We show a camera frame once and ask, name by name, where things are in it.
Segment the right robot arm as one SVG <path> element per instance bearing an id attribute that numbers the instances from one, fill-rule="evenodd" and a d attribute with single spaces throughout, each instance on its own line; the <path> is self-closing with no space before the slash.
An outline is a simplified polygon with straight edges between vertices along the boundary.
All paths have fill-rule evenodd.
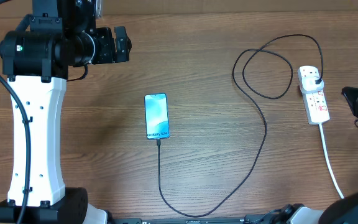
<path id="1" fill-rule="evenodd" d="M 345 97 L 352 114 L 356 117 L 354 124 L 358 122 L 358 88 L 346 86 L 341 90 Z M 267 223 L 358 223 L 358 193 L 344 196 L 341 192 L 329 161 L 328 149 L 323 131 L 325 120 L 317 122 L 319 127 L 321 142 L 323 147 L 324 159 L 328 167 L 329 174 L 340 199 L 331 204 L 326 210 L 313 210 L 301 203 L 286 205 L 274 211 L 271 218 L 265 219 Z"/>

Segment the blue Samsung Galaxy smartphone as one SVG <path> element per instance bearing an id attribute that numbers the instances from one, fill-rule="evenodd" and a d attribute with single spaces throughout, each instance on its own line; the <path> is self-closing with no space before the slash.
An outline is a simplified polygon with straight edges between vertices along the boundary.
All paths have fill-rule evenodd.
<path id="1" fill-rule="evenodd" d="M 144 104 L 147 139 L 169 138 L 167 95 L 165 93 L 145 95 Z"/>

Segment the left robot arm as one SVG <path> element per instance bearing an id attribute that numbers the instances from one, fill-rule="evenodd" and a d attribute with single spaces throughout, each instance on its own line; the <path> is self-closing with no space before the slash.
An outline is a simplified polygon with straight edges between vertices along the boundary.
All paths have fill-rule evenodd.
<path id="1" fill-rule="evenodd" d="M 112 223 L 67 187 L 60 164 L 60 121 L 70 67 L 129 60 L 124 27 L 96 27 L 100 1 L 34 1 L 32 13 L 0 43 L 0 81 L 12 98 L 14 162 L 0 223 Z"/>

